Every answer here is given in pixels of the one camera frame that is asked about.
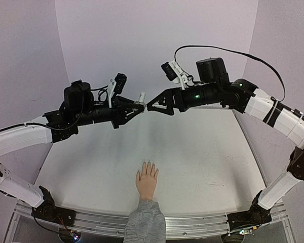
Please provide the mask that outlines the clear nail polish bottle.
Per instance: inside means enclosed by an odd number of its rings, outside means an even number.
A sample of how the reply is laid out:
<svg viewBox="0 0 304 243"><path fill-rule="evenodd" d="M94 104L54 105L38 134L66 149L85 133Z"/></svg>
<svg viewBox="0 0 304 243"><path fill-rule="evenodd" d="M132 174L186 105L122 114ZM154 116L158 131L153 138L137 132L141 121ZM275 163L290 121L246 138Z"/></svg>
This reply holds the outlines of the clear nail polish bottle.
<svg viewBox="0 0 304 243"><path fill-rule="evenodd" d="M140 105L142 107L142 112L145 111L146 104L144 102L135 101L134 104L135 105Z"/></svg>

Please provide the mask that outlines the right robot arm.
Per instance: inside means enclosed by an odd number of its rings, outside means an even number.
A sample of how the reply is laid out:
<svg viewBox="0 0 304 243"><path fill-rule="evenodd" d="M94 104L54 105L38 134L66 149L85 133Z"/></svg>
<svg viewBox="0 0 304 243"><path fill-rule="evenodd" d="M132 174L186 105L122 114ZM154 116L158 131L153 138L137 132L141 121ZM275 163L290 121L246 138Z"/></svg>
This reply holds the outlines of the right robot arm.
<svg viewBox="0 0 304 243"><path fill-rule="evenodd" d="M176 61L166 62L161 68L166 77L179 88L166 89L147 104L149 111L174 115L174 109L185 112L189 108L219 103L261 120L287 137L295 149L286 172L255 199L252 210L269 210L292 187L304 181L304 115L268 95L257 85L238 79L230 82L222 58L196 62L200 84L188 87L188 77Z"/></svg>

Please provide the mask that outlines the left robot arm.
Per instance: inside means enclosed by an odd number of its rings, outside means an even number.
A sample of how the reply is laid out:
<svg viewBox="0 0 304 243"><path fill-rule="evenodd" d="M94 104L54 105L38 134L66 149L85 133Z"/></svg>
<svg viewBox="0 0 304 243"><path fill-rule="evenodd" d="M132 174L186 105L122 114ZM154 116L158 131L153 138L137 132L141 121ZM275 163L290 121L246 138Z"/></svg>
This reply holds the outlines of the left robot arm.
<svg viewBox="0 0 304 243"><path fill-rule="evenodd" d="M137 101L120 96L126 78L118 77L98 92L106 93L106 100L95 100L94 89L81 80L64 90L64 100L58 110L47 112L33 120L0 129L0 157L10 152L38 144L56 143L79 132L80 126L111 122L114 129L126 124L145 109L145 93ZM47 221L58 217L49 191L12 175L0 163L0 191L38 208Z"/></svg>

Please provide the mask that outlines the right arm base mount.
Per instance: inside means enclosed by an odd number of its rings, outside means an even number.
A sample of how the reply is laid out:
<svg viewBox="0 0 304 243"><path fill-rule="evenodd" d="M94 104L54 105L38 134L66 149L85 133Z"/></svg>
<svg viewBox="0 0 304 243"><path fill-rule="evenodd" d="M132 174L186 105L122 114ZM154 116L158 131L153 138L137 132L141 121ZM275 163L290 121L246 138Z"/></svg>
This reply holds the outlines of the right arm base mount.
<svg viewBox="0 0 304 243"><path fill-rule="evenodd" d="M254 226L270 223L271 221L272 217L270 212L242 211L231 213L227 216L230 232L238 232L242 229L250 229Z"/></svg>

